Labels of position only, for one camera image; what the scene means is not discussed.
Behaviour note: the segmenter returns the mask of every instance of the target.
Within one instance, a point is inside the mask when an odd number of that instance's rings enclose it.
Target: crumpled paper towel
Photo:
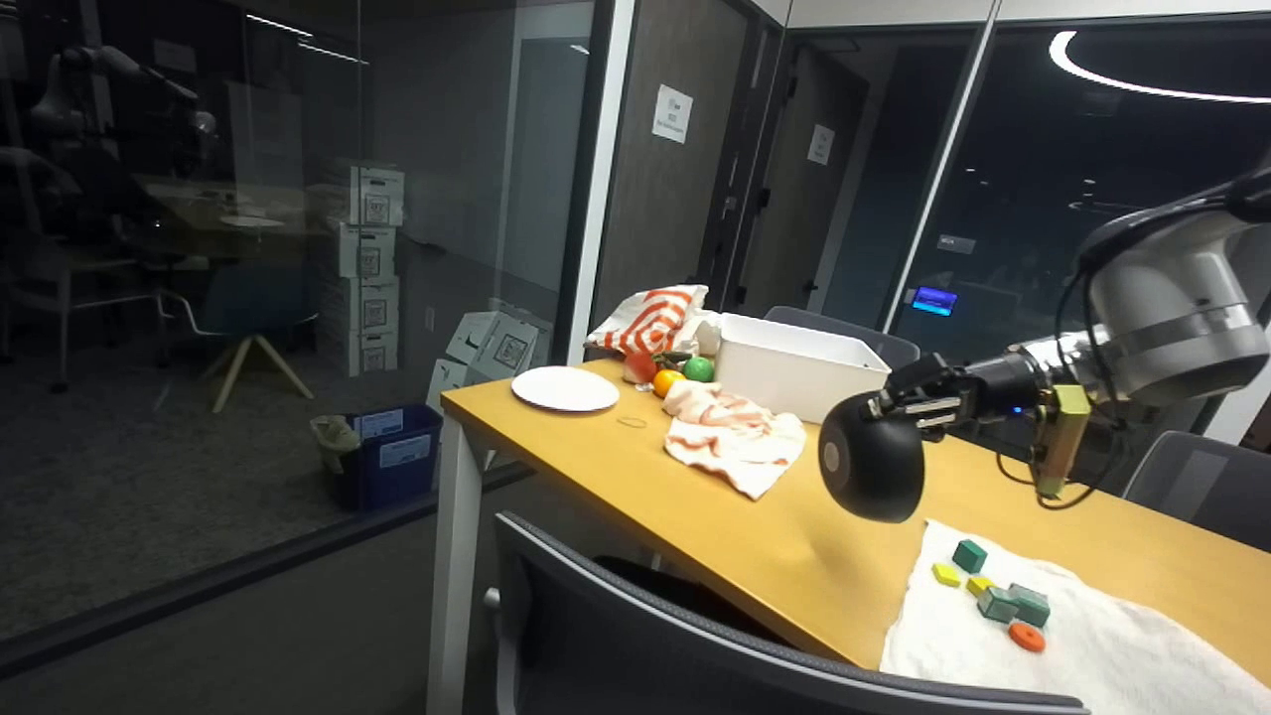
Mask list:
[[[963,532],[924,524],[901,614],[880,647],[880,670],[1059,690],[1096,715],[1271,715],[1271,690],[1175,618],[1105,597],[1055,562],[970,537],[990,552],[984,576],[994,585],[1027,585],[1049,597],[1049,645],[1039,654],[1022,650],[1002,623],[978,611],[963,588],[933,581],[929,568],[953,559],[955,540]]]
[[[679,382],[664,412],[669,412],[667,454],[681,464],[721,472],[744,495],[757,502],[802,454],[802,422],[767,412],[720,385]]]

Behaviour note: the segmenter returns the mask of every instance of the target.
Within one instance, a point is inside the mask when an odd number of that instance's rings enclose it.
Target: wooden table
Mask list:
[[[509,382],[444,394],[442,532],[432,576],[430,715],[460,709],[480,470],[468,437],[524,458],[577,490],[732,602],[802,645],[879,666],[917,559],[921,520],[945,520],[1033,559],[1055,559],[1090,588],[1149,602],[1252,676],[1271,684],[1271,557],[1182,520],[1096,492],[1073,513],[1037,510],[1006,482],[994,454],[970,439],[924,445],[924,502],[904,524],[875,524],[838,510],[808,449],[763,495],[681,470],[664,454],[667,416],[623,382],[620,405],[597,416],[521,405]]]
[[[284,188],[230,188],[206,177],[137,177],[144,192],[165,206],[160,222],[160,253],[252,258],[301,253],[325,235],[301,192]]]

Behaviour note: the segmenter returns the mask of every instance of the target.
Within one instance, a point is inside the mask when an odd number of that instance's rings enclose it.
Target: ceiling light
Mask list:
[[[1133,92],[1133,95],[1161,95],[1161,98],[1186,98],[1186,103],[1252,103],[1252,106],[1271,106],[1271,95],[1220,95],[1220,92],[1182,92],[1182,87],[1154,87],[1154,83],[1126,83],[1126,81],[1116,81],[1116,75],[1098,75],[1098,70],[1086,70],[1080,66],[1073,55],[1069,55],[1069,42],[1076,39],[1076,33],[1055,33],[1049,39],[1049,59],[1076,75],[1076,81],[1086,81],[1086,83],[1098,83],[1098,87],[1116,87],[1116,92]]]
[[[284,33],[284,37],[315,39],[315,33],[295,29],[295,25],[281,25],[281,18],[272,18],[272,14],[259,14],[259,12],[243,12],[243,14],[246,14],[246,25],[263,25],[263,29]]]
[[[338,63],[358,63],[366,66],[366,55],[349,55],[349,53],[334,53],[334,47],[321,47],[321,42],[296,42],[301,53],[315,53],[315,55],[325,55],[325,59],[338,59]]]

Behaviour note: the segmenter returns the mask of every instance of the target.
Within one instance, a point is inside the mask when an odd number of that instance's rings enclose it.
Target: blue bin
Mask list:
[[[349,510],[393,510],[403,502],[432,495],[442,412],[430,405],[398,405],[344,412],[349,430],[362,437],[362,449],[344,454],[344,492]]]

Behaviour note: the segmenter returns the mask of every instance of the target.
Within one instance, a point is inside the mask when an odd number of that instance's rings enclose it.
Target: table leg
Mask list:
[[[442,492],[430,623],[430,715],[464,709],[468,618],[475,585],[480,470],[458,422],[442,423]]]

